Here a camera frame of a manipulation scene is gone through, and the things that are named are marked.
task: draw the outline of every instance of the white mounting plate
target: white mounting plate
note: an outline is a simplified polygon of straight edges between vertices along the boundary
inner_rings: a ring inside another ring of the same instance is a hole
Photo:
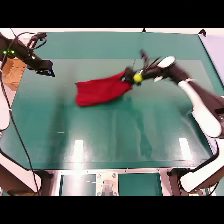
[[[96,174],[96,196],[101,196],[103,191],[103,182],[105,180],[111,181],[113,184],[114,196],[118,194],[118,173],[116,172],[103,172]]]

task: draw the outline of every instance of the table surface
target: table surface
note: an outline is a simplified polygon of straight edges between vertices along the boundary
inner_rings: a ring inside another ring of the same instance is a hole
[[[144,82],[104,105],[75,104],[75,82],[120,72],[139,58],[140,48],[152,58],[175,56],[202,86],[223,94],[197,35],[49,33],[36,53],[53,61],[56,77],[26,70],[12,107],[35,169],[197,166],[211,156],[189,99],[167,80]],[[0,144],[29,168],[12,124]]]

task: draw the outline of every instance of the folded red towel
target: folded red towel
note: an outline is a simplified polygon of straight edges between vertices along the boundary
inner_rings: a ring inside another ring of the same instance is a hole
[[[126,93],[132,88],[132,85],[128,82],[121,81],[124,72],[125,71],[108,78],[77,82],[77,105],[92,106],[105,103]]]

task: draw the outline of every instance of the yellow-green ball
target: yellow-green ball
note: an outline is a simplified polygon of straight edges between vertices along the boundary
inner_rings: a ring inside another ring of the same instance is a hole
[[[134,75],[134,81],[137,82],[142,82],[142,74],[135,74]]]

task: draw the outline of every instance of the red fabric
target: red fabric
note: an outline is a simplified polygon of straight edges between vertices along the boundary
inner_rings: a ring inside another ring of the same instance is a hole
[[[77,105],[92,106],[111,101],[123,95],[132,88],[130,83],[120,80],[123,75],[124,71],[108,78],[77,82]]]

